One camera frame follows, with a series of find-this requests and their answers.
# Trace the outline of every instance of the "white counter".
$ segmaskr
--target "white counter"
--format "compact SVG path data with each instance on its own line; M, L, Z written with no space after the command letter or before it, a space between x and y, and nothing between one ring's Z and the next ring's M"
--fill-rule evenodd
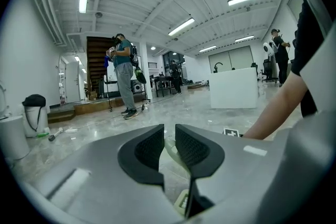
M212 73L209 85L213 109L257 107L258 84L254 67Z

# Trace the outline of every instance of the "glossy floor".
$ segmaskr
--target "glossy floor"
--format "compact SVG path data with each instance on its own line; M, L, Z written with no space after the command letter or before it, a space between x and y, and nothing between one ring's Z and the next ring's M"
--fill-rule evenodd
M221 133L223 127L238 129L244 134L257 120L269 100L279 90L270 84L259 84L258 106L255 109L212 109L208 88L187 90L181 95L167 95L156 98L143 112L131 120L124 120L120 113L123 107L113 112L101 111L77 116L73 120L51 124L51 130L59 127L78 128L77 133L61 133L53 142L47 138L30 138L30 153L15 163L13 171L21 179L34 182L45 171L52 168L69 154L92 141L141 127L163 123L165 137L174 139L175 124L189 124L195 127ZM301 118L300 108L296 108L280 127L293 126ZM175 202L183 189L188 189L188 173L175 163L164 150L160 158L160 172L165 178L165 192L171 202Z

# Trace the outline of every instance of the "white pillar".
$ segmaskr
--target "white pillar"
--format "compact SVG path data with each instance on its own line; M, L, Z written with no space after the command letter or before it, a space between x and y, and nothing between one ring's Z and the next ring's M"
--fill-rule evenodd
M152 89L151 89L151 81L149 78L149 69L148 69L148 57L147 57L147 45L145 41L140 41L140 56L141 56L141 69L142 72L146 78L146 93L147 93L147 99L152 100L153 95L152 95Z

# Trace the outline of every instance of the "trash can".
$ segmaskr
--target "trash can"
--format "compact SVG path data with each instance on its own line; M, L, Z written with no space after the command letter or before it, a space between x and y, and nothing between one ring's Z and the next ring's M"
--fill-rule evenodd
M22 106L23 127L26 137L35 137L37 134L44 133L44 128L48 127L47 108L45 106L41 108L40 118L37 125L39 110L40 110L39 106L27 106L25 112L25 109ZM27 117L29 119L31 126L35 129L37 128L36 131L29 126Z
M22 159L29 153L22 116L0 120L0 147L6 158Z

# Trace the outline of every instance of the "black sneaker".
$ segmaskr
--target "black sneaker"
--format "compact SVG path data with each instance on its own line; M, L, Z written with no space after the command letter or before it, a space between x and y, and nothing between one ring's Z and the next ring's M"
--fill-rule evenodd
M124 117L124 119L125 119L125 120L129 120L129 119L131 119L131 118L134 118L134 117L137 116L137 115L138 115L137 110L131 110L131 111Z
M130 113L130 110L129 110L129 109L126 109L124 112L121 112L121 115L125 116L125 115L127 115L128 113Z

